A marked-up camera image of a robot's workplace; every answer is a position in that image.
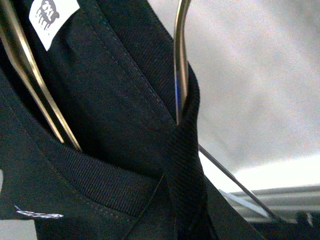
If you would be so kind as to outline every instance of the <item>seam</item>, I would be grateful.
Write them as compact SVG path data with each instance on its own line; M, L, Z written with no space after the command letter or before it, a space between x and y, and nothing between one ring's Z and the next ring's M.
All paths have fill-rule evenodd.
M105 25L105 27L110 31L112 38L117 42L117 44L121 47L121 50L123 52L123 54L129 59L129 62L131 64L132 67L135 68L135 70L138 72L139 76L144 80L144 84L147 87L147 90L152 94L153 97L156 98L156 101L161 104L161 106L165 109L166 106L163 105L162 101L159 99L159 97L154 93L154 91L151 89L151 86L148 85L148 83L146 82L146 78L144 75L142 75L141 71L138 69L138 67L133 63L132 59L130 56L128 56L128 54L125 51L125 48L123 47L122 43L119 42L119 40L117 39L116 36L114 36L113 31L108 27L107 23L104 21L103 17L101 16L101 12L100 10L97 8L96 4L95 4L95 9L96 11L98 11L100 19L102 20L103 24ZM85 12L82 13L82 16L86 19L86 23L83 22L83 25L87 24L87 26L91 29L91 31L93 32L94 36L96 37L96 39L99 41L99 43L101 44L101 46L104 48L105 52L113 59L113 61L120 67L122 73L126 76L126 78L133 84L134 88L140 93L141 97L143 98L143 100L147 103L147 106L149 107L149 109L152 111L153 115L155 116L155 118L157 119L157 121L163 126L163 124L167 125L168 122L163 122L158 115L156 114L156 112L154 111L154 109L150 106L150 103L147 101L147 99L145 98L144 94L140 91L140 89L136 86L136 84L132 81L132 78L128 76L128 74L126 73L126 71L123 69L123 67L119 64L119 62L114 58L114 56L110 53L110 51L107 49L105 43L101 40L101 38L98 36L97 32L94 30L90 19L88 18L87 14Z
M15 117L15 119L18 121L19 125L20 125L20 130L24 133L26 133L26 135L28 136L28 138L34 143L36 149L38 150L39 154L41 155L41 159L42 162L45 162L45 164L47 164L49 166L49 168L55 173L55 176L60 180L60 182L62 184L65 185L65 187L71 191L73 194L76 195L76 197L78 199L80 199L82 201L82 203L90 206L91 208L93 208L94 210L96 210L96 212L100 212L103 213L106 216L114 216L116 219L122 219L122 220L127 220L127 222L130 222L130 218L124 217L124 216L119 216L119 215L115 215L113 213L108 213L106 212L104 209L110 209L112 211L115 212L119 212L115 209L112 208L108 208L106 206L100 205L99 203L93 202L91 199L87 198L86 196L83 196L81 193L79 193L77 190L75 190L72 185L63 177L61 176L61 174L57 171L57 169L53 166L53 164L47 159L47 157L45 156L45 154L43 153L43 151L38 147L35 139L30 136L30 133L27 131L25 125L20 121L20 119L17 117L17 114L15 113L15 111L13 110L12 106L10 105L10 103L6 100L5 96L3 95L2 91L1 91L1 95L2 98L4 99L4 101L6 102L7 107L10 109L11 114Z

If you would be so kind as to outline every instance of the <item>shirt tag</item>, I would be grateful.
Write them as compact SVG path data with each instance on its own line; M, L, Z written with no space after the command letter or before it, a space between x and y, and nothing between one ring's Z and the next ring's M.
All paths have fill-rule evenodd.
M80 8L77 0L34 0L29 20L38 34L45 50L63 24Z

